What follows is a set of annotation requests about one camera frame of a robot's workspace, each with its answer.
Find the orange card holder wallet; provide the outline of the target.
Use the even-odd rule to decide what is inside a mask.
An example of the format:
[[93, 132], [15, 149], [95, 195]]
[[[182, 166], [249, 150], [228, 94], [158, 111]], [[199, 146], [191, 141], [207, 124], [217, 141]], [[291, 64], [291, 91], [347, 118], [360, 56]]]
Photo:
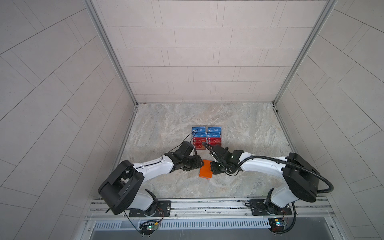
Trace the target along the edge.
[[209, 180], [213, 176], [213, 172], [211, 170], [211, 161], [203, 160], [203, 163], [203, 166], [200, 168], [199, 177]]

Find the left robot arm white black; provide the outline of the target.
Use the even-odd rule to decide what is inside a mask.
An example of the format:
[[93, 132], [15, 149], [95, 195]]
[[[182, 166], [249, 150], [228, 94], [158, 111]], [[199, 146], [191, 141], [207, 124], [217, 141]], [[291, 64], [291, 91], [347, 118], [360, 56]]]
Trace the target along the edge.
[[98, 193], [114, 215], [126, 210], [140, 210], [151, 216], [157, 211], [159, 200], [149, 190], [139, 191], [143, 183], [177, 170], [188, 172], [200, 169], [203, 165], [204, 161], [197, 155], [194, 145], [184, 141], [176, 151], [152, 161], [135, 164], [128, 160], [120, 162], [101, 184]]

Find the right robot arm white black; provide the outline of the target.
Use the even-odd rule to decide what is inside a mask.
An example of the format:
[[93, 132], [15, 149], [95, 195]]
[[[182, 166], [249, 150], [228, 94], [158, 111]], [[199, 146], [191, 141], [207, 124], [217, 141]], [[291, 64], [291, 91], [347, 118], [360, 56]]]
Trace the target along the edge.
[[258, 172], [280, 178], [283, 183], [278, 188], [272, 188], [264, 200], [266, 211], [277, 214], [280, 209], [297, 200], [314, 203], [317, 199], [319, 179], [317, 172], [306, 169], [292, 157], [272, 158], [252, 155], [242, 150], [232, 153], [220, 145], [205, 144], [215, 161], [211, 162], [214, 175], [236, 172]]

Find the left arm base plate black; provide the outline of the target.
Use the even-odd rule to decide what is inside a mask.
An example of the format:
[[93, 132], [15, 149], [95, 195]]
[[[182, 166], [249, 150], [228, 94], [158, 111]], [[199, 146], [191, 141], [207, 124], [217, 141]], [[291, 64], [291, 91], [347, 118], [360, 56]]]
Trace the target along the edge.
[[155, 201], [145, 210], [129, 209], [130, 218], [159, 218], [169, 217], [171, 211], [171, 201]]

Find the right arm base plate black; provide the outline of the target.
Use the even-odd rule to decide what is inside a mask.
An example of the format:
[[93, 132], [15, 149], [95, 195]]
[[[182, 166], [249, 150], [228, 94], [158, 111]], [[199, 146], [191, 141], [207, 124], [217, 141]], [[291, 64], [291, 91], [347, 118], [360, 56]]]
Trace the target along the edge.
[[290, 216], [293, 214], [289, 205], [279, 208], [272, 203], [266, 204], [265, 200], [249, 200], [245, 206], [251, 209], [253, 216]]

